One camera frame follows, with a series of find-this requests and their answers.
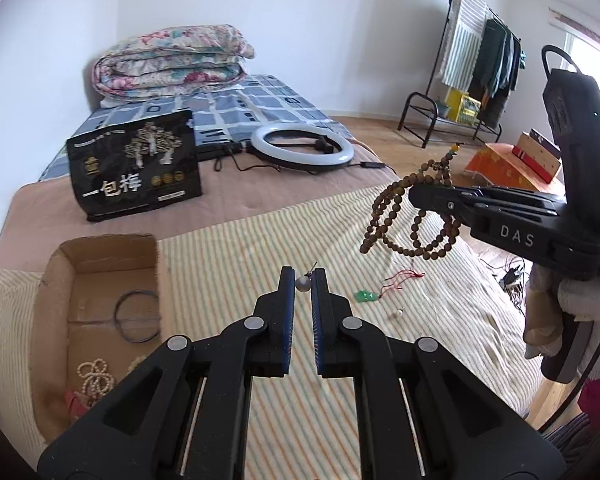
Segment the brown bed cover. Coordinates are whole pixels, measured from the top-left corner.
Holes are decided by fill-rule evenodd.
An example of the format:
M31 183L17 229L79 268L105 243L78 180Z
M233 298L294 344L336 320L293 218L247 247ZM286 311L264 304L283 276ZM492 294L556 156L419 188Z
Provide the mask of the brown bed cover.
M150 233L158 240L264 214L280 208L386 184L396 178L389 168L349 166L324 174L272 168L238 170L254 164L241 154L200 164L202 195L157 210L92 223L79 207L68 177L31 183L10 202L0 233L0 269L41 272L65 240L102 234Z

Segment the black clothes rack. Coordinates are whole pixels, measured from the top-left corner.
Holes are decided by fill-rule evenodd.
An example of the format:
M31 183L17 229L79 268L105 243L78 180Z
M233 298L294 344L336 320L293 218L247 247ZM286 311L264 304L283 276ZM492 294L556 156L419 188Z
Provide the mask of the black clothes rack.
M426 88L411 92L396 130L426 148L434 133L467 129L498 142L508 100L526 69L522 39L486 0L448 0Z

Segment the blue checkered bed sheet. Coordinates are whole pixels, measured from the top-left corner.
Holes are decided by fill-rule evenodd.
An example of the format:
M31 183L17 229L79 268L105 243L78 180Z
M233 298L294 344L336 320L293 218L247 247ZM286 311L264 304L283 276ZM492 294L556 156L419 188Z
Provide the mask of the blue checkered bed sheet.
M270 122L308 124L345 138L351 135L344 125L272 75L249 75L224 90L100 108L87 117L76 134L180 110L192 112L192 127L199 144L247 141L254 130Z

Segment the orange cloth covered box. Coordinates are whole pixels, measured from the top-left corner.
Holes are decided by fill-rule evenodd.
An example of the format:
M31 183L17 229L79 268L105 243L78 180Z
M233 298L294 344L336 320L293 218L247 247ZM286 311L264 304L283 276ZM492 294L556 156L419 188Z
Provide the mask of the orange cloth covered box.
M513 154L513 145L488 143L472 156L465 166L467 174L476 182L488 182L506 188L521 188L563 196L565 187L557 178L546 183L541 177Z

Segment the cardboard box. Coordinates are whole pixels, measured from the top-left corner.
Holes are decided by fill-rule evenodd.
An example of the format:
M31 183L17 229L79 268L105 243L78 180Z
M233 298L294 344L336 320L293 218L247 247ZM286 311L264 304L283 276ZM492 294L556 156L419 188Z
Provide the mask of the cardboard box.
M45 441L72 424L67 390L98 401L158 347L165 282L150 234L80 237L53 252L34 302L29 365L34 419ZM132 289L159 296L160 334L147 344L124 341L112 322L116 301Z

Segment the red strap watch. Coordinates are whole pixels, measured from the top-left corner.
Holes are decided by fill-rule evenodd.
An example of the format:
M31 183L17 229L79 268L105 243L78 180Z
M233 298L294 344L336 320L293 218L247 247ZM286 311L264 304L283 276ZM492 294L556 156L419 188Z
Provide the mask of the red strap watch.
M70 420L75 422L97 403L97 398L79 391L67 390L65 392L65 402Z

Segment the window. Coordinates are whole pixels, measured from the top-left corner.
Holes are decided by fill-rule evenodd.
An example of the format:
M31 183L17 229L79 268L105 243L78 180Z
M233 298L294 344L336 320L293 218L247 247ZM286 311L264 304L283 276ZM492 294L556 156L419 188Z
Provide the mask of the window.
M565 50L580 70L600 81L600 34L553 9L550 19L566 33Z

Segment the black snack bag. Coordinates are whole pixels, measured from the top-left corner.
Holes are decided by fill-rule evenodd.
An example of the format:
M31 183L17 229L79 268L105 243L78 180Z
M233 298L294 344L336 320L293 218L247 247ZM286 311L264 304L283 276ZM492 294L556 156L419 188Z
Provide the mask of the black snack bag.
M66 142L74 197L89 222L202 195L190 110L125 122Z

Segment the dark blue bangle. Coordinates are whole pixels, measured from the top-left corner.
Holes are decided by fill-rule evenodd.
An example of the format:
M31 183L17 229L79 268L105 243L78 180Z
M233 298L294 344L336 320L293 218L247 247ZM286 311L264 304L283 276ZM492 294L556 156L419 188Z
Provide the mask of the dark blue bangle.
M112 322L120 337L129 344L147 344L160 334L159 296L153 290L124 292L112 311Z

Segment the striped hanging towel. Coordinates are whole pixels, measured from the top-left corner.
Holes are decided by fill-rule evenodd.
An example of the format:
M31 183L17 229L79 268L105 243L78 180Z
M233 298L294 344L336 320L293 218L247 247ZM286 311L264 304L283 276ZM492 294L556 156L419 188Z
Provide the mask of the striped hanging towel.
M445 86L468 90L488 16L484 0L451 0L438 66L438 76Z

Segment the red and beige books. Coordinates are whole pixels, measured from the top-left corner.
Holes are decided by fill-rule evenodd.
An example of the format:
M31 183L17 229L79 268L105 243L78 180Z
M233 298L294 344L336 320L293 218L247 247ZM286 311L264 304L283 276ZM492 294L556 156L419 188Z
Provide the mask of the red and beige books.
M534 129L520 134L513 154L546 183L554 180L562 166L560 149Z

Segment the yellow box on rack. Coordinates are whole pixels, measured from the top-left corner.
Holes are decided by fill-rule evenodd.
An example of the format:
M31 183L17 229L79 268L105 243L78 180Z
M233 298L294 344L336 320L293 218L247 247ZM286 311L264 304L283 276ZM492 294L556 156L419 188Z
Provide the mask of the yellow box on rack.
M466 126L473 126L478 122L481 102L473 99L467 92L451 88L445 104L449 107L446 118L451 122Z

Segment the folded floral quilt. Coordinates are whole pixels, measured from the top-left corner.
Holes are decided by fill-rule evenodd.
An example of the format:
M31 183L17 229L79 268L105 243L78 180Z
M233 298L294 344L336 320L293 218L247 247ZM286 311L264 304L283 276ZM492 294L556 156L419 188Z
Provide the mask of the folded floral quilt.
M140 102L237 84L253 46L230 24L159 29L109 48L93 65L94 90L106 99Z

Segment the striped yellow blanket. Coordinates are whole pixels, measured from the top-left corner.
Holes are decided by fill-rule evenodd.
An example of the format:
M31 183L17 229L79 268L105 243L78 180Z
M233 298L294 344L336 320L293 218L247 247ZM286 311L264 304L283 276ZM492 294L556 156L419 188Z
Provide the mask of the striped yellow blanket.
M311 200L268 214L160 240L174 293L174 330L194 339L219 333L271 290L279 270L324 266L333 292L378 289L411 263L385 248L358 250L376 188ZM524 318L464 242L395 292L353 312L403 340L440 341L514 411L523 413L541 381L524 356ZM35 463L46 441L30 387L34 297L40 274L0 269L0 427ZM402 309L402 318L393 312ZM358 435L350 380L316 374L310 300L296 298L291 368L252 390L246 475L250 479L358 478Z

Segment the dark hanging clothes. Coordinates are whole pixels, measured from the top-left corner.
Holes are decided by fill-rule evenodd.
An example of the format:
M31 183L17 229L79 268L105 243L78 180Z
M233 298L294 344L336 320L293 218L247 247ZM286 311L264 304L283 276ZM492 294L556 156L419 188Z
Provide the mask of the dark hanging clothes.
M478 119L483 125L498 128L519 72L525 68L520 39L498 18L487 20L468 90L481 103Z

